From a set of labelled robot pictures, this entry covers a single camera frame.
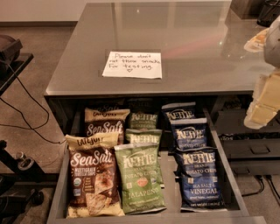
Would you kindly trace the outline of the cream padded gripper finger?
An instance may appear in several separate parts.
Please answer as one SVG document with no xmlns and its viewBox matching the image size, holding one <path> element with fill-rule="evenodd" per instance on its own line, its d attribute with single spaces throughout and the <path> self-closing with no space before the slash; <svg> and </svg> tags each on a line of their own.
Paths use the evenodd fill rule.
<svg viewBox="0 0 280 224">
<path fill-rule="evenodd" d="M 255 83 L 244 125 L 253 130 L 265 127 L 280 110 L 280 72 L 260 75 Z"/>
<path fill-rule="evenodd" d="M 244 49 L 248 52 L 257 53 L 262 52 L 268 28 L 258 32 L 253 38 L 251 38 L 245 45 Z"/>
</svg>

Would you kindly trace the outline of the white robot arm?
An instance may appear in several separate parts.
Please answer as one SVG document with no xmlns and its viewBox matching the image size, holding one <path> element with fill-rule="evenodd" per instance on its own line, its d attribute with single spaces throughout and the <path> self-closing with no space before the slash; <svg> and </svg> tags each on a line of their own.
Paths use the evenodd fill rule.
<svg viewBox="0 0 280 224">
<path fill-rule="evenodd" d="M 270 75 L 261 74 L 257 79 L 253 101 L 244 118 L 247 128 L 259 130 L 280 111 L 280 16 L 269 28 L 249 40 L 244 49 L 252 53 L 263 52 L 264 61 L 275 68 Z"/>
</svg>

